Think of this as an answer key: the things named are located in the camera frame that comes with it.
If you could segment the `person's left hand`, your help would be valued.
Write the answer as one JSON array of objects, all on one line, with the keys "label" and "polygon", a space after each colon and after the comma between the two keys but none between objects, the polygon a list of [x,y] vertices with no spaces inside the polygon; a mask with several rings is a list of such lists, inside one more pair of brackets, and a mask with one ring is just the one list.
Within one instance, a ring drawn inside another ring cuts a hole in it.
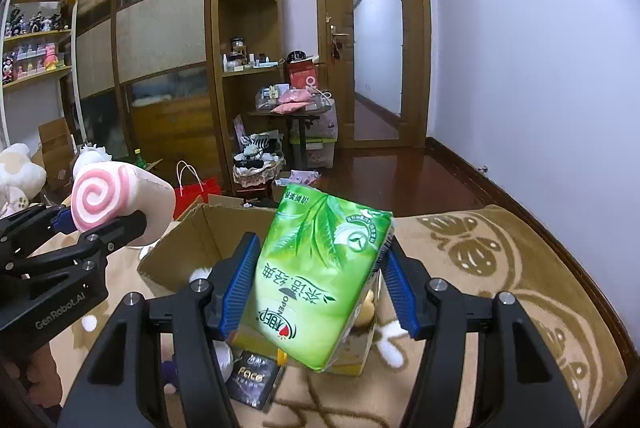
[{"label": "person's left hand", "polygon": [[26,377],[29,382],[27,393],[33,404],[42,408],[53,408],[60,404],[63,388],[50,344],[44,344],[32,354],[24,372],[9,360],[2,359],[2,364],[11,378]]}]

